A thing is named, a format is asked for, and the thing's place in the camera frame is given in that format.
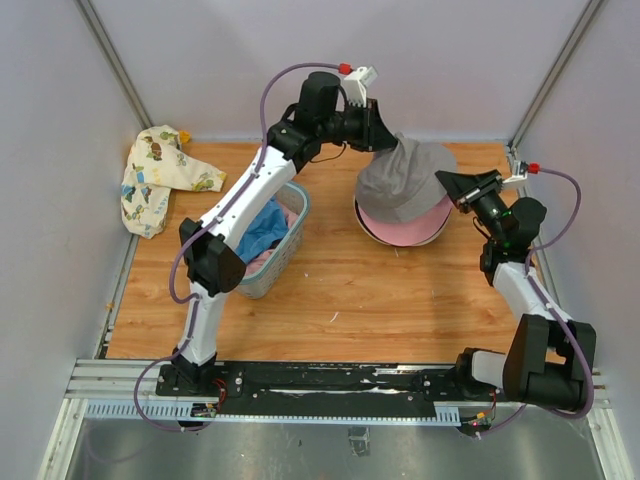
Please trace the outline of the grey bucket hat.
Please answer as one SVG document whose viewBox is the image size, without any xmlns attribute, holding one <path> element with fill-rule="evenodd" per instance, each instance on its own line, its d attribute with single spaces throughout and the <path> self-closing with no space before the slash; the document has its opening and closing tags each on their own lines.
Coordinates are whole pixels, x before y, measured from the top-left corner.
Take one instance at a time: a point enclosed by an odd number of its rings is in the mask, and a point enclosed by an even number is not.
<svg viewBox="0 0 640 480">
<path fill-rule="evenodd" d="M 373 220 L 409 223 L 434 209 L 446 191 L 436 177 L 457 171 L 456 157 L 439 143 L 396 135 L 392 149 L 376 152 L 357 176 L 355 201 Z"/>
</svg>

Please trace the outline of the pink bucket hat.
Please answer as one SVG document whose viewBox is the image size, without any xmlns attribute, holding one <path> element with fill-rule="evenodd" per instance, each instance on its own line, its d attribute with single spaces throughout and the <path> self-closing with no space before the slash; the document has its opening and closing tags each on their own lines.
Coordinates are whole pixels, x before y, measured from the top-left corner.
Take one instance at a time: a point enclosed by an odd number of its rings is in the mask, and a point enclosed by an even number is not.
<svg viewBox="0 0 640 480">
<path fill-rule="evenodd" d="M 393 247 L 417 247 L 436 240 L 444 231 L 452 214 L 453 205 L 447 197 L 423 215 L 406 223 L 384 223 L 368 216 L 359 207 L 368 228 L 384 245 Z"/>
</svg>

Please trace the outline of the beige bucket hat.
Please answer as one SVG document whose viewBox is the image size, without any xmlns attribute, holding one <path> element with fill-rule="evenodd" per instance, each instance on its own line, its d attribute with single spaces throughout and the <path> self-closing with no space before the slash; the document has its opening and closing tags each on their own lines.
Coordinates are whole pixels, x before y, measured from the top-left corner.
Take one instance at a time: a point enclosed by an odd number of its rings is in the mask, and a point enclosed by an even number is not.
<svg viewBox="0 0 640 480">
<path fill-rule="evenodd" d="M 451 203 L 441 197 L 437 203 L 407 200 L 364 209 L 354 201 L 354 212 L 360 228 L 378 243 L 414 247 L 431 243 L 441 235 L 451 215 Z"/>
</svg>

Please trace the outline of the grey plastic laundry basket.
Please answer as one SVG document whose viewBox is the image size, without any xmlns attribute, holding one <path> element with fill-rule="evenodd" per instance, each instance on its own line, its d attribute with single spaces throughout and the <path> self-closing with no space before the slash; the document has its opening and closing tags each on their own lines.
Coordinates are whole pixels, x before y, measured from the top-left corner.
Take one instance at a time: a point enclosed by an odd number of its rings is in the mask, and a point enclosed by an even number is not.
<svg viewBox="0 0 640 480">
<path fill-rule="evenodd" d="M 264 297 L 279 279 L 284 269 L 298 251 L 303 240 L 303 226 L 311 209 L 308 191 L 295 182 L 286 183 L 275 195 L 285 213 L 293 215 L 288 222 L 284 238 L 271 250 L 271 254 L 258 262 L 257 269 L 247 268 L 248 274 L 240 282 L 236 291 L 249 299 Z"/>
</svg>

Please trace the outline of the light pink hat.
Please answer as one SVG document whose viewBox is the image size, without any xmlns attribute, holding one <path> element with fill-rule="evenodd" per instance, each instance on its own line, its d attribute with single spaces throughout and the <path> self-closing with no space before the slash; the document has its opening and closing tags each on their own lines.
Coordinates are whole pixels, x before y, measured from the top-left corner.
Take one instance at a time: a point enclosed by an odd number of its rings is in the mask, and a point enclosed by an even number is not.
<svg viewBox="0 0 640 480">
<path fill-rule="evenodd" d="M 286 206 L 284 206 L 283 204 L 281 204 L 280 202 L 278 202 L 278 203 L 283 208 L 284 213 L 286 215 L 287 223 L 288 223 L 288 232 L 289 232 L 289 230 L 292 228 L 294 223 L 297 221 L 298 215 L 295 212 L 293 212 L 292 210 L 290 210 L 289 208 L 287 208 Z M 246 267 L 245 276 L 248 277 L 248 276 L 253 275 L 254 273 L 258 272 L 263 267 L 263 265 L 266 263 L 266 261 L 269 259 L 269 257 L 274 253 L 275 249 L 279 246 L 281 241 L 279 241 L 277 243 L 274 243 L 272 245 L 271 249 L 265 251 L 263 254 L 261 254 L 258 257 L 256 257 L 249 264 L 246 264 L 247 267 Z"/>
</svg>

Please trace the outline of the blue bucket hat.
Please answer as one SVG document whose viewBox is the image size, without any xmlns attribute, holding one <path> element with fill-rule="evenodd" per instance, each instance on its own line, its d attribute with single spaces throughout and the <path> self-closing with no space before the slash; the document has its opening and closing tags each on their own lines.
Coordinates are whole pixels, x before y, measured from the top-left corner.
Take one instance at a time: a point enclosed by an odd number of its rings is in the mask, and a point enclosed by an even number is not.
<svg viewBox="0 0 640 480">
<path fill-rule="evenodd" d="M 283 208 L 272 197 L 250 223 L 235 250 L 239 258 L 249 264 L 256 257 L 281 241 L 288 232 Z"/>
</svg>

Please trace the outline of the black bucket hat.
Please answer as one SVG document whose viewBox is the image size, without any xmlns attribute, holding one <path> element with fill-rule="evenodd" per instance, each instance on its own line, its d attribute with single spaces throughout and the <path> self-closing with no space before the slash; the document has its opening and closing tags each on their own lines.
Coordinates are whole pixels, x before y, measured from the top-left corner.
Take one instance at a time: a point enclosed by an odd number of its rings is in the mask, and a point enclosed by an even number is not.
<svg viewBox="0 0 640 480">
<path fill-rule="evenodd" d="M 365 224 L 365 221 L 363 220 L 363 217 L 361 216 L 360 210 L 359 210 L 359 205 L 357 200 L 355 199 L 355 196 L 353 197 L 353 208 L 354 208 L 354 214 L 356 217 L 356 220 L 360 226 L 360 228 L 364 231 L 364 233 L 366 233 L 372 240 L 376 241 L 377 243 L 380 244 L 384 244 L 383 241 L 381 241 L 369 228 L 368 226 Z"/>
</svg>

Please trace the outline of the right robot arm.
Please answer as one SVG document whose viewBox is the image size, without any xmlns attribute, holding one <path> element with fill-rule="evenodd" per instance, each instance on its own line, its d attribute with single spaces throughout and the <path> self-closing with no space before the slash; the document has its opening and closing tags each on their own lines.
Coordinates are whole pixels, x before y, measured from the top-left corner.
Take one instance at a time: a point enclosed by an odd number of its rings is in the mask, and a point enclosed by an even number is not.
<svg viewBox="0 0 640 480">
<path fill-rule="evenodd" d="M 546 218 L 538 200 L 521 197 L 506 205 L 508 182 L 492 170 L 436 177 L 462 213 L 472 212 L 486 242 L 479 266 L 518 322 L 507 353 L 467 348 L 452 370 L 455 392 L 474 400 L 490 388 L 509 401 L 535 405 L 566 418 L 585 416 L 594 401 L 594 328 L 574 320 L 538 278 L 532 243 Z"/>
</svg>

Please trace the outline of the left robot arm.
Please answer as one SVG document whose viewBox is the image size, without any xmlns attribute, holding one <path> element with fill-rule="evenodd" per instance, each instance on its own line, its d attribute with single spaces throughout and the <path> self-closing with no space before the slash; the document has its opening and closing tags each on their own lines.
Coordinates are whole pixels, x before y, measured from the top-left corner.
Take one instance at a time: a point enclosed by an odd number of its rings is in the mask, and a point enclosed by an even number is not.
<svg viewBox="0 0 640 480">
<path fill-rule="evenodd" d="M 311 72 L 298 101 L 277 123 L 263 128 L 262 144 L 240 179 L 200 220 L 185 219 L 179 227 L 181 249 L 175 261 L 187 267 L 190 293 L 173 298 L 187 305 L 188 318 L 170 362 L 192 395 L 203 395 L 213 386 L 222 313 L 246 272 L 235 250 L 267 202 L 327 143 L 368 153 L 397 144 L 377 100 L 368 95 L 378 76 L 374 67 L 307 67 Z"/>
</svg>

